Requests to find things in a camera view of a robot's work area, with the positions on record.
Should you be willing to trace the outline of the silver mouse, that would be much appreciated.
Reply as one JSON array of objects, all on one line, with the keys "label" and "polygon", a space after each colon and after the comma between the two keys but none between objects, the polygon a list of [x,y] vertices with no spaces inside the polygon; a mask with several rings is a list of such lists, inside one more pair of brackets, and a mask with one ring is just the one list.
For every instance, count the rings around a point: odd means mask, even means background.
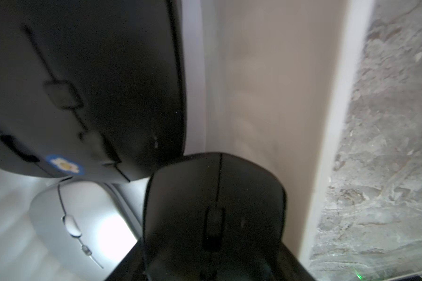
[{"label": "silver mouse", "polygon": [[138,241],[122,201],[110,186],[64,180],[37,194],[32,226],[49,252],[84,281],[104,281]]}]

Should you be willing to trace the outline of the black mouse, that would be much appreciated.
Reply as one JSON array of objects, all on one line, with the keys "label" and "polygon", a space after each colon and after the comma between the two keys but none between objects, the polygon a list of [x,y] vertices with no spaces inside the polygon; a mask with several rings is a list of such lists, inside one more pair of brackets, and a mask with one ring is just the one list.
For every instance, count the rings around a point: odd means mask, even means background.
[{"label": "black mouse", "polygon": [[270,279],[285,208],[280,181],[234,155],[201,153],[158,169],[143,211],[148,279]]},{"label": "black mouse", "polygon": [[180,1],[0,1],[0,169],[125,183],[184,153]]}]

